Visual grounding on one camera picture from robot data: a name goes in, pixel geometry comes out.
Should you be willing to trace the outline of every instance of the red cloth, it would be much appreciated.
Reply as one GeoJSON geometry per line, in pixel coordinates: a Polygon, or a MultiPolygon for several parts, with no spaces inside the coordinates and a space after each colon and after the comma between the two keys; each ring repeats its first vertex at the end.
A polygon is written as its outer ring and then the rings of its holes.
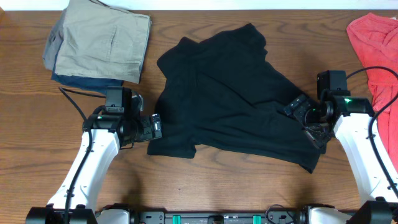
{"type": "MultiPolygon", "coordinates": [[[[363,67],[384,66],[398,72],[398,21],[369,13],[354,20],[347,33],[363,67]]],[[[380,110],[398,92],[395,76],[381,69],[366,71],[373,109],[380,110]]],[[[381,141],[398,170],[398,102],[377,119],[381,141]]]]}

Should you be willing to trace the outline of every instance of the khaki pants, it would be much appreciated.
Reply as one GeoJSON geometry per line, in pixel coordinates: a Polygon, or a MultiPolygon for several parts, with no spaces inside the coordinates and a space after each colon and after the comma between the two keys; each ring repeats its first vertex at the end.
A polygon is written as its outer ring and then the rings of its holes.
{"type": "Polygon", "coordinates": [[[149,16],[70,0],[55,73],[139,83],[149,28],[149,16]]]}

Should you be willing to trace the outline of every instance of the folded clothing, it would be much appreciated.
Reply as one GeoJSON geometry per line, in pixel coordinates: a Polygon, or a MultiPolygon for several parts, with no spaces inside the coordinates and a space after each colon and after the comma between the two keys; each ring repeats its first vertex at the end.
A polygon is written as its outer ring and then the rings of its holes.
{"type": "MultiPolygon", "coordinates": [[[[398,21],[369,13],[347,27],[354,50],[364,67],[384,66],[398,72],[398,21]]],[[[367,70],[368,86],[373,95],[373,109],[379,111],[398,93],[393,74],[367,70]]],[[[381,141],[398,170],[398,102],[384,110],[377,119],[381,141]]]]}
{"type": "Polygon", "coordinates": [[[265,38],[252,24],[196,43],[186,37],[157,65],[167,78],[155,112],[162,139],[149,155],[193,158],[195,145],[257,154],[313,172],[321,153],[283,108],[303,92],[264,61],[265,38]]]}
{"type": "MultiPolygon", "coordinates": [[[[57,58],[58,51],[63,42],[63,22],[65,12],[66,9],[62,11],[60,19],[52,28],[44,47],[43,63],[44,67],[49,70],[54,69],[55,59],[57,58]]],[[[51,79],[63,85],[81,88],[83,90],[97,91],[103,94],[106,93],[106,88],[108,86],[121,86],[123,84],[122,80],[57,75],[54,72],[52,72],[51,79]]]]}
{"type": "Polygon", "coordinates": [[[55,73],[139,83],[150,25],[149,16],[70,0],[55,73]]]}

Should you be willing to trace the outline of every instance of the wooden table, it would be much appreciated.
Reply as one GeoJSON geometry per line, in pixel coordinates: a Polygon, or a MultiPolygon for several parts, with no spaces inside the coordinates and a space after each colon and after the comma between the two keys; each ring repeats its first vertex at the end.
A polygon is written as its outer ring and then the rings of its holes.
{"type": "MultiPolygon", "coordinates": [[[[316,98],[317,73],[361,68],[347,25],[368,11],[140,11],[152,17],[142,81],[126,83],[146,101],[164,89],[156,60],[183,37],[196,41],[249,22],[266,37],[266,59],[316,98]]],[[[376,11],[393,16],[395,11],[376,11]]],[[[82,120],[44,69],[42,52],[60,12],[6,12],[0,24],[0,223],[23,223],[30,207],[46,205],[80,145],[82,120]]],[[[371,97],[365,73],[348,82],[354,96],[371,97]]],[[[103,99],[73,95],[89,114],[103,99]]],[[[97,208],[127,202],[138,210],[264,211],[279,203],[328,203],[359,208],[346,155],[328,143],[313,174],[296,164],[198,146],[194,159],[146,155],[147,143],[121,151],[111,164],[97,208]]]]}

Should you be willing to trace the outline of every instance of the black t-shirt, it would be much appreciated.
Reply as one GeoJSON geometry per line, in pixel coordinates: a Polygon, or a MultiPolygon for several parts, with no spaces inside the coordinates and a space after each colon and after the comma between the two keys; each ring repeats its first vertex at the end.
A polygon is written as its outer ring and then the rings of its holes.
{"type": "Polygon", "coordinates": [[[301,92],[265,61],[265,38],[252,24],[196,43],[186,37],[157,65],[167,78],[155,112],[163,138],[149,155],[193,158],[195,145],[257,154],[312,172],[320,153],[283,108],[301,92]]]}

